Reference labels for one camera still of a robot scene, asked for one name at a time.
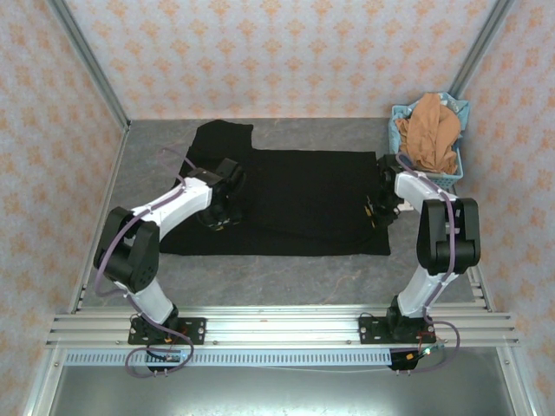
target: cable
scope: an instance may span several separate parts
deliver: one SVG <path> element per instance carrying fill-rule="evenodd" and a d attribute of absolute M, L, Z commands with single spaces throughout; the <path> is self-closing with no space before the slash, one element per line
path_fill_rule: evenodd
<path fill-rule="evenodd" d="M 424 303 L 424 306 L 422 308 L 422 312 L 424 314 L 424 321 L 429 324 L 429 325 L 434 325 L 434 324 L 440 324 L 440 325 L 447 325 L 448 327 L 450 327 L 456 336 L 456 343 L 454 346 L 454 351 L 453 353 L 448 356 L 444 361 L 442 361 L 441 363 L 432 366 L 432 367 L 426 367 L 426 368 L 416 368 L 415 370 L 412 370 L 411 373 L 426 373 L 426 372 L 430 372 L 430 371 L 434 371 L 434 370 L 438 370 L 442 367 L 445 367 L 448 363 L 450 363 L 451 361 L 454 360 L 454 357 L 459 353 L 459 349 L 460 349 L 460 332 L 459 330 L 451 323 L 451 322 L 447 322 L 447 321 L 436 321 L 433 322 L 432 320 L 430 320 L 428 318 L 428 310 L 429 310 L 429 306 L 432 303 L 432 301 L 437 297 L 437 295 L 440 293 L 441 291 L 441 287 L 442 284 L 449 278 L 449 276 L 451 276 L 451 273 L 453 273 L 454 270 L 454 261 L 455 261 L 455 248 L 454 248 L 454 234 L 455 234 L 455 230 L 454 230 L 454 213 L 453 213 L 453 207 L 451 206 L 451 200 L 449 199 L 449 196 L 438 186 L 436 185 L 434 182 L 432 182 L 430 179 L 428 179 L 426 176 L 420 176 L 418 173 L 416 173 L 413 169 L 411 169 L 409 166 L 407 166 L 402 160 L 401 157 L 405 157 L 408 160 L 410 160 L 409 156 L 406 153 L 397 153 L 395 155 L 395 159 L 397 160 L 397 162 L 399 163 L 399 165 L 402 166 L 402 168 L 407 171 L 407 173 L 409 173 L 410 175 L 414 176 L 415 178 L 418 178 L 421 182 L 423 182 L 424 184 L 426 184 L 431 190 L 438 192 L 440 194 L 440 196 L 445 200 L 446 205 L 447 205 L 447 217 L 449 219 L 449 266 L 447 268 L 447 271 L 445 273 L 445 275 L 443 275 L 443 277 L 441 278 L 440 282 L 438 283 L 438 285 L 436 286 L 434 292 L 432 293 L 432 295 L 426 300 L 426 302 Z"/>
<path fill-rule="evenodd" d="M 179 152 L 177 152 L 176 150 L 172 149 L 171 147 L 162 147 L 158 153 L 158 161 L 159 163 L 162 164 L 162 166 L 164 166 L 169 172 L 172 172 L 171 169 L 169 168 L 169 166 L 167 166 L 164 162 L 162 162 L 160 160 L 160 155 L 162 152 L 164 151 L 170 151 L 172 153 L 177 153 L 180 156 L 181 155 Z M 191 168 L 195 168 L 196 166 L 192 163 L 191 160 L 189 160 L 189 158 L 187 158 L 187 156 L 183 156 L 185 162 L 191 167 Z M 143 218 L 145 215 L 147 215 L 149 212 L 157 210 L 159 208 L 161 208 L 162 206 L 169 204 L 170 202 L 174 201 L 175 199 L 177 199 L 178 197 L 180 197 L 185 191 L 186 191 L 186 182 L 185 180 L 179 175 L 179 174 L 175 174 L 174 175 L 177 180 L 181 183 L 181 186 L 178 186 L 175 189 L 175 192 L 172 193 L 170 196 L 168 196 L 167 198 L 161 200 L 158 204 L 152 205 L 150 208 L 147 208 L 146 210 L 140 212 L 139 214 L 136 214 L 133 218 L 131 218 L 131 220 L 125 224 L 121 230 L 116 234 L 116 236 L 114 237 L 114 240 L 112 241 L 112 243 L 110 243 L 110 245 L 108 246 L 108 249 L 106 250 L 106 253 L 104 253 L 104 257 L 102 258 L 100 267 L 98 268 L 97 272 L 96 272 L 96 278 L 95 278 L 95 293 L 97 296 L 99 297 L 107 297 L 107 296 L 114 296 L 114 295 L 123 295 L 123 297 L 126 297 L 129 300 L 129 303 L 131 303 L 131 306 L 133 306 L 133 308 L 137 311 L 137 313 L 145 320 L 147 321 L 150 325 L 152 325 L 153 327 L 159 329 L 160 331 L 163 331 L 167 334 L 170 335 L 174 335 L 174 336 L 178 336 L 179 338 L 181 338 L 182 340 L 184 340 L 190 347 L 190 353 L 187 356 L 186 359 L 183 360 L 183 362 L 181 362 L 178 366 L 173 367 L 169 370 L 164 370 L 164 374 L 168 375 L 170 373 L 174 373 L 178 370 L 181 370 L 181 368 L 183 368 L 187 362 L 189 362 L 192 357 L 193 357 L 193 353 L 194 353 L 194 345 L 193 342 L 189 339 L 188 336 L 185 336 L 183 334 L 181 334 L 180 332 L 174 331 L 172 329 L 163 327 L 162 325 L 160 325 L 157 322 L 154 322 L 149 316 L 143 314 L 142 310 L 140 310 L 139 305 L 137 305 L 133 298 L 131 296 L 128 295 L 128 292 L 124 289 L 113 289 L 113 290 L 109 290 L 107 292 L 102 292 L 101 291 L 101 280 L 102 277 L 104 275 L 104 271 L 106 270 L 106 266 L 108 265 L 108 261 L 110 259 L 110 257 L 112 256 L 112 254 L 114 253 L 114 250 L 116 248 L 116 246 L 118 245 L 118 243 L 123 239 L 123 237 L 125 236 L 125 234 L 131 229 L 131 227 L 133 227 L 141 218 Z M 139 347 L 139 348 L 135 348 L 134 350 L 132 350 L 128 355 L 127 358 L 125 360 L 125 369 L 127 371 L 127 373 L 129 375 L 132 375 L 133 377 L 136 378 L 140 378 L 140 379 L 146 379 L 146 378 L 150 378 L 150 377 L 156 377 L 157 372 L 154 373 L 150 373 L 150 374 L 139 374 L 136 373 L 130 366 L 129 366 L 129 361 L 131 360 L 131 357 L 133 354 L 140 352 L 140 351 L 145 351 L 147 353 L 152 353 L 152 352 L 156 352 L 156 353 L 166 353 L 169 351 L 166 348 L 156 348 L 156 347 Z"/>

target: gray tabletop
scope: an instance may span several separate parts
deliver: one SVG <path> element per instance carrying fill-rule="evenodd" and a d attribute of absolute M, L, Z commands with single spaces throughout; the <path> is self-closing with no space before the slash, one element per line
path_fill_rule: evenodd
<path fill-rule="evenodd" d="M 130 129 L 110 199 L 110 209 L 144 205 L 166 192 L 174 179 L 156 159 L 162 146 L 186 153 L 198 126 L 208 120 L 135 121 Z M 387 152 L 387 119 L 230 120 L 254 125 L 258 149 Z M 182 160 L 165 157 L 177 172 Z M 416 260 L 418 214 L 403 212 L 389 228 L 391 256 L 265 257 L 160 255 L 158 278 L 172 301 L 191 306 L 388 303 L 405 288 Z M 440 302 L 473 300 L 461 276 Z M 87 290 L 84 306 L 126 305 Z"/>

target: robotic arm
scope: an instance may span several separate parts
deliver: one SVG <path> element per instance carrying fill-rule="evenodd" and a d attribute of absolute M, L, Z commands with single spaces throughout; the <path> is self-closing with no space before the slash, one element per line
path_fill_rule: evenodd
<path fill-rule="evenodd" d="M 213 230 L 220 230 L 240 220 L 240 211 L 232 196 L 245 181 L 245 172 L 232 160 L 224 159 L 216 172 L 195 168 L 180 185 L 149 204 L 133 208 L 114 208 L 106 220 L 94 266 L 129 296 L 144 317 L 132 320 L 131 337 L 137 343 L 154 344 L 169 338 L 148 321 L 173 331 L 183 331 L 179 311 L 166 297 L 156 273 L 160 240 L 175 226 L 194 214 Z M 116 238 L 126 224 L 132 224 L 124 238 Z M 108 260 L 107 253 L 113 249 Z"/>
<path fill-rule="evenodd" d="M 419 265 L 385 317 L 359 318 L 361 343 L 435 342 L 428 311 L 448 284 L 480 260 L 478 205 L 443 191 L 424 173 L 404 165 L 400 156 L 385 155 L 378 167 L 382 189 L 371 207 L 375 224 L 391 224 L 396 206 L 406 199 L 421 214 L 416 244 Z"/>

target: black mounting plate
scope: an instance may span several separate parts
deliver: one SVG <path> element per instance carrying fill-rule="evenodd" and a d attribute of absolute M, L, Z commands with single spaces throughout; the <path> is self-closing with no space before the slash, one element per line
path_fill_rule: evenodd
<path fill-rule="evenodd" d="M 387 318 L 378 316 L 361 316 L 358 318 L 358 334 L 361 344 L 418 344 L 421 340 L 419 333 L 422 335 L 422 344 L 434 344 L 435 335 L 426 334 L 428 331 L 428 324 L 423 319 L 411 319 L 411 324 L 414 325 L 407 334 L 399 338 L 394 337 L 388 325 Z"/>
<path fill-rule="evenodd" d="M 189 337 L 193 345 L 204 345 L 206 335 L 206 318 L 178 318 L 177 332 Z M 167 336 L 160 331 L 153 331 L 144 319 L 136 316 L 131 319 L 131 328 L 129 329 L 129 345 L 184 345 L 186 342 L 179 337 L 172 337 L 175 342 L 167 342 L 164 338 Z"/>

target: wallpaper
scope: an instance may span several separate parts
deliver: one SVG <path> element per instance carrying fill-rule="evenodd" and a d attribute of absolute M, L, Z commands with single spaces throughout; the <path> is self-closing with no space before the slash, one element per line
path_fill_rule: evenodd
<path fill-rule="evenodd" d="M 495 1 L 68 3 L 137 120 L 388 116 L 449 89 Z"/>
<path fill-rule="evenodd" d="M 121 130 L 44 0 L 0 3 L 0 414 L 67 308 Z"/>
<path fill-rule="evenodd" d="M 482 264 L 555 409 L 555 3 L 513 5 L 464 98 L 461 190 L 480 204 Z"/>

